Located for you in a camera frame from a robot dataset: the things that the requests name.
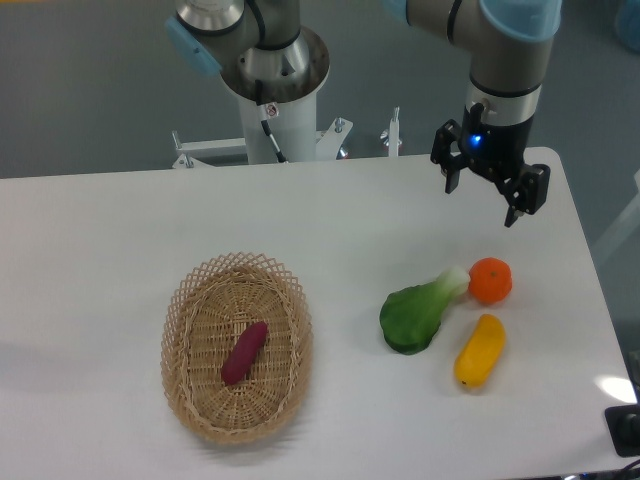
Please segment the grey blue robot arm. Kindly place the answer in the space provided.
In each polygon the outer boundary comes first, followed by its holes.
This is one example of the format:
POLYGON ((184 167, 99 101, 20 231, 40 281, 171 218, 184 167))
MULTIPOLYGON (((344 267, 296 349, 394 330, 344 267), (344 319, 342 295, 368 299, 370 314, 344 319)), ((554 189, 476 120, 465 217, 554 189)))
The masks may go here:
MULTIPOLYGON (((550 170, 527 164, 524 151, 560 3, 390 1, 387 9, 471 56, 463 118, 442 125, 431 149, 446 191, 470 170, 505 198, 507 225, 536 213, 546 201, 550 170)), ((322 39, 301 23, 298 2, 179 1, 165 29, 194 70, 220 76, 237 97, 251 163, 320 158, 315 96, 330 59, 322 39)))

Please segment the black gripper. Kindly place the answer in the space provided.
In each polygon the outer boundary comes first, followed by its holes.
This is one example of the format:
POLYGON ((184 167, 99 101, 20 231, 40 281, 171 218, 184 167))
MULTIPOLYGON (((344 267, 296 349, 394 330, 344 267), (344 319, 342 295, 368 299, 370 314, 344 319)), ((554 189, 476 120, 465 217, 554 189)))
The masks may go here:
POLYGON ((510 228, 523 215, 534 215, 546 202, 551 169, 545 164, 524 164, 533 118, 508 126, 483 123, 483 106, 466 108, 461 126, 453 119, 435 133, 430 159, 439 165, 445 177, 445 193, 459 184, 460 171, 466 166, 486 180, 507 185, 507 210, 504 226, 510 228), (459 141, 460 153, 451 148, 459 141))

